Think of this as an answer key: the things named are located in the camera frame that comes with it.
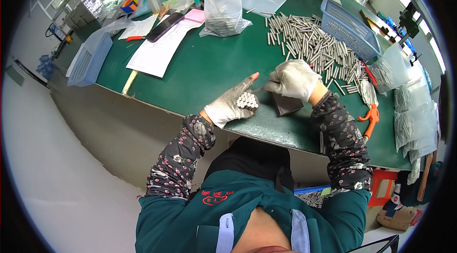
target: smartphone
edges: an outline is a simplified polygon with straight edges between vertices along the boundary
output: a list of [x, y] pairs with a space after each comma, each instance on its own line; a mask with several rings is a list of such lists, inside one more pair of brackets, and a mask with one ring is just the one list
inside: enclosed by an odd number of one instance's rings
[[156, 42], [163, 34], [167, 33], [173, 26], [179, 23], [181, 20], [184, 19], [184, 14], [175, 12], [172, 15], [168, 16], [163, 22], [157, 25], [154, 29], [151, 30], [146, 35], [146, 39], [151, 41], [152, 43]]

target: floral arm sleeve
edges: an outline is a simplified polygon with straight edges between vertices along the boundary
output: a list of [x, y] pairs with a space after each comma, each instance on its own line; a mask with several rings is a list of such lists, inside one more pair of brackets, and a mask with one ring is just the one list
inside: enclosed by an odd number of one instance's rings
[[332, 192], [369, 190], [373, 170], [369, 166], [367, 146], [355, 119], [339, 97], [327, 92], [311, 114], [312, 123], [324, 132]]
[[145, 197], [188, 199], [198, 160], [216, 143], [212, 130], [201, 115], [186, 116], [179, 135], [165, 146], [152, 166]]

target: blue plastic basket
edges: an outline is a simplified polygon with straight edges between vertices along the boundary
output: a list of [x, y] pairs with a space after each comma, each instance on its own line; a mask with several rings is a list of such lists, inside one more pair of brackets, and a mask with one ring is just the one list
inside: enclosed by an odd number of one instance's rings
[[323, 0], [320, 10], [322, 30], [343, 41], [362, 61], [382, 55], [376, 34], [362, 21], [330, 0]]
[[67, 86], [87, 86], [95, 84], [101, 66], [103, 65], [103, 62], [105, 62], [106, 55], [108, 55], [112, 45], [113, 41], [110, 37], [110, 33], [106, 32], [98, 43], [97, 48], [95, 48], [94, 55], [91, 55], [88, 50], [83, 47], [75, 62], [73, 70], [71, 71]]

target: pink paper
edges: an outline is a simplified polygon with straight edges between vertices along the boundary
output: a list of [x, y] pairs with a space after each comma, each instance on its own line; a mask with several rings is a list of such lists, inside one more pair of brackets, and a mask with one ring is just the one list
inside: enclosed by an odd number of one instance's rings
[[193, 22], [203, 23], [205, 22], [205, 12], [199, 9], [191, 9], [184, 18]]

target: orange air blow gun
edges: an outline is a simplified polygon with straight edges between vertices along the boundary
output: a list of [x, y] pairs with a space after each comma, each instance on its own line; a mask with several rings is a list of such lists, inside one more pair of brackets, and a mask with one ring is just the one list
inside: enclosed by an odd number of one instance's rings
[[367, 131], [365, 131], [365, 134], [363, 134], [364, 136], [367, 136], [368, 139], [370, 139], [371, 132], [374, 129], [374, 125], [377, 122], [379, 122], [379, 111], [377, 105], [374, 103], [370, 103], [370, 105], [372, 108], [367, 112], [367, 116], [365, 116], [364, 118], [359, 117], [360, 121], [364, 121], [367, 119], [370, 120], [370, 125], [368, 126]]

